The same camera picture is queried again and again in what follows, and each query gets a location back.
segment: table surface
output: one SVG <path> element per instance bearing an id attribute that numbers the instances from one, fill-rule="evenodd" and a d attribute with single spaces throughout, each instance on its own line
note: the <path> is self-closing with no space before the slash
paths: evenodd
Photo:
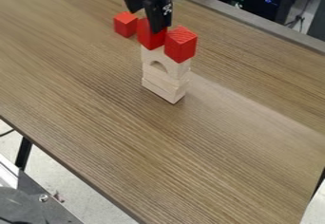
<path id="1" fill-rule="evenodd" d="M 145 223 L 297 223 L 325 161 L 325 56 L 175 0 L 176 105 L 141 87 L 123 0 L 0 0 L 0 115 Z"/>

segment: red cube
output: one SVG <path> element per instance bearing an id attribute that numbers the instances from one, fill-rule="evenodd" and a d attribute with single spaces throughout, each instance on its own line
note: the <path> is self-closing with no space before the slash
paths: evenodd
<path id="1" fill-rule="evenodd" d="M 138 18 L 128 11 L 114 17 L 114 29 L 117 33 L 128 38 L 137 32 Z"/>
<path id="2" fill-rule="evenodd" d="M 167 32 L 164 53 L 177 63 L 182 63 L 194 57 L 197 42 L 197 34 L 185 27 L 178 26 Z"/>
<path id="3" fill-rule="evenodd" d="M 159 33 L 153 33 L 147 18 L 138 21 L 138 41 L 149 50 L 163 46 L 166 32 L 167 28 L 164 28 Z"/>

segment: stacked blocks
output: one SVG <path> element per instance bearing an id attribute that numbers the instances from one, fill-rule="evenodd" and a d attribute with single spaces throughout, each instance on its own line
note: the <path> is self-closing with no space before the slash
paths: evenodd
<path id="1" fill-rule="evenodd" d="M 138 41 L 147 49 L 152 50 L 163 46 L 167 28 L 154 34 L 151 31 L 150 24 L 147 18 L 140 19 L 138 22 Z"/>
<path id="2" fill-rule="evenodd" d="M 138 18 L 130 12 L 122 12 L 114 17 L 114 29 L 128 38 L 137 32 Z"/>
<path id="3" fill-rule="evenodd" d="M 154 34 L 146 18 L 137 21 L 127 13 L 114 18 L 115 30 L 126 37 L 131 31 L 134 34 L 134 21 L 137 22 L 143 86 L 170 103 L 178 102 L 189 86 L 191 58 L 196 53 L 198 36 L 182 26 Z"/>

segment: block tower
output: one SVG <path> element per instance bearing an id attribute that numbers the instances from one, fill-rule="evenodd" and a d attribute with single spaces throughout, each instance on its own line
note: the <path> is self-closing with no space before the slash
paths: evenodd
<path id="1" fill-rule="evenodd" d="M 191 77 L 191 58 L 195 56 L 198 36 L 178 26 L 154 34 L 147 18 L 137 20 L 124 12 L 114 19 L 115 31 L 124 37 L 136 32 L 141 44 L 142 85 L 175 104 L 185 96 Z"/>

